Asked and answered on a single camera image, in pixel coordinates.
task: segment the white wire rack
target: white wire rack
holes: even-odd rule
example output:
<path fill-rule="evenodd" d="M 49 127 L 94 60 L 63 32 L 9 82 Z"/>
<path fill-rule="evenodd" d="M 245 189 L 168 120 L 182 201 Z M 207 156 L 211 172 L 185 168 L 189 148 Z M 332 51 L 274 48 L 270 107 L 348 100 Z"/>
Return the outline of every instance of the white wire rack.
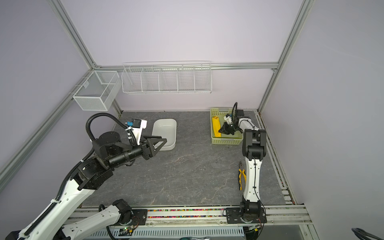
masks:
<path fill-rule="evenodd" d="M 121 76 L 127 94 L 211 93 L 210 62 L 194 64 L 143 65 L 125 63 Z"/>
<path fill-rule="evenodd" d="M 121 88 L 117 71 L 93 71 L 73 98 L 85 111 L 108 111 Z"/>

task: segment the gray marble tabletop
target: gray marble tabletop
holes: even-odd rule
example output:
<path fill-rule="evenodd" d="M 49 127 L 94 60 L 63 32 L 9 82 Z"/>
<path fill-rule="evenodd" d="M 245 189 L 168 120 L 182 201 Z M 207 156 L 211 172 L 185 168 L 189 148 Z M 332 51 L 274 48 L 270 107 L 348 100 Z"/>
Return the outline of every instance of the gray marble tabletop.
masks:
<path fill-rule="evenodd" d="M 257 125 L 254 112 L 245 112 Z M 238 164 L 244 161 L 241 145 L 211 144 L 210 113 L 124 112 L 120 121 L 148 121 L 143 135 L 151 135 L 153 123 L 162 118 L 177 121 L 176 146 L 149 160 L 138 158 L 131 167 L 119 167 L 83 205 L 112 204 L 124 199 L 131 206 L 238 205 Z M 122 142 L 125 131 L 116 126 Z M 267 154 L 260 170 L 260 198 L 264 205 L 284 205 L 271 160 Z"/>

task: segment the yellow bag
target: yellow bag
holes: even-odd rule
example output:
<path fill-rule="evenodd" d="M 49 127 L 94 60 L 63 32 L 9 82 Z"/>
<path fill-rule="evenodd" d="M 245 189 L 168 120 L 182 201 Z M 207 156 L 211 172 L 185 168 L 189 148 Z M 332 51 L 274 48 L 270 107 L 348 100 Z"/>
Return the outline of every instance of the yellow bag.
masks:
<path fill-rule="evenodd" d="M 221 128 L 218 116 L 212 118 L 212 127 L 214 128 L 215 137 L 221 137 L 221 133 L 218 132 Z"/>

